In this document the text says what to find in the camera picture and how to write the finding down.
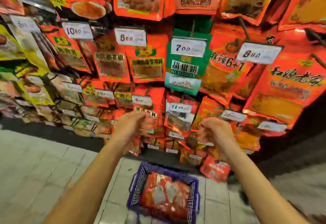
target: forearm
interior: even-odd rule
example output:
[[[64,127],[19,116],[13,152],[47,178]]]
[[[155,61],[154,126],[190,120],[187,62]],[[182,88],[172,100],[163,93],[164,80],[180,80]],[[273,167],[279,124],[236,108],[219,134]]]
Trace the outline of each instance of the forearm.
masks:
[[[61,198],[44,224],[91,224],[100,208],[121,153],[106,144],[86,172]]]
[[[262,224],[307,224],[274,189],[262,172],[240,148],[227,155],[232,170],[244,189],[251,207]]]

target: person's left arm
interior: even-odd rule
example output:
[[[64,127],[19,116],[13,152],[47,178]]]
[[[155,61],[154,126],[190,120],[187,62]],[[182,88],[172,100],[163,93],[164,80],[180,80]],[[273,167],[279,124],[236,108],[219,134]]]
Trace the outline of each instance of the person's left arm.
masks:
[[[109,142],[59,200],[44,224],[93,224],[120,158],[128,151],[134,136],[151,129],[151,122],[144,112],[121,116]]]

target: hand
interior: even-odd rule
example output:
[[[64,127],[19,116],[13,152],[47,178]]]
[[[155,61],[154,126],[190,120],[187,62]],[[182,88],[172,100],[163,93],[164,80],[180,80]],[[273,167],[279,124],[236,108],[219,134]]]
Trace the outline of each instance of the hand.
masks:
[[[219,155],[226,161],[230,160],[233,153],[241,151],[235,140],[231,125],[224,120],[218,118],[203,119],[198,134],[200,140],[213,136],[213,143],[218,149]]]
[[[128,152],[134,137],[144,135],[153,128],[153,121],[142,111],[126,113],[116,122],[110,141],[124,154]]]

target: person's left hand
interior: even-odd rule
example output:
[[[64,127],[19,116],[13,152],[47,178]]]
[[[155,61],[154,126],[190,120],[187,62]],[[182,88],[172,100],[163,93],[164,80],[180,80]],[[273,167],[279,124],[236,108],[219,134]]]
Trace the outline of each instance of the person's left hand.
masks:
[[[128,152],[134,137],[144,135],[153,128],[153,118],[143,111],[133,111],[120,117],[115,124],[110,142],[114,142],[122,154]]]

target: purple shopping basket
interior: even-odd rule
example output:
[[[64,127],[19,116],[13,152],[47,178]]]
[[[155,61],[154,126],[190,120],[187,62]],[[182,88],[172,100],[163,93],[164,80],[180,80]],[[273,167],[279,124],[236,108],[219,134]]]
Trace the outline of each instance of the purple shopping basket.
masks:
[[[145,216],[150,215],[149,211],[139,205],[139,198],[141,192],[145,186],[148,174],[152,172],[163,174],[172,178],[172,181],[180,181],[190,186],[190,194],[187,202],[188,214],[187,224],[196,224],[196,215],[200,211],[200,195],[198,192],[198,179],[191,177],[187,174],[177,173],[159,166],[154,166],[146,162],[142,162],[138,168],[138,171],[134,174],[131,184],[129,186],[129,198],[127,202],[127,208],[135,211],[137,214],[143,214]],[[153,216],[154,218],[161,219],[164,222],[175,223],[175,220],[166,219],[160,216]]]

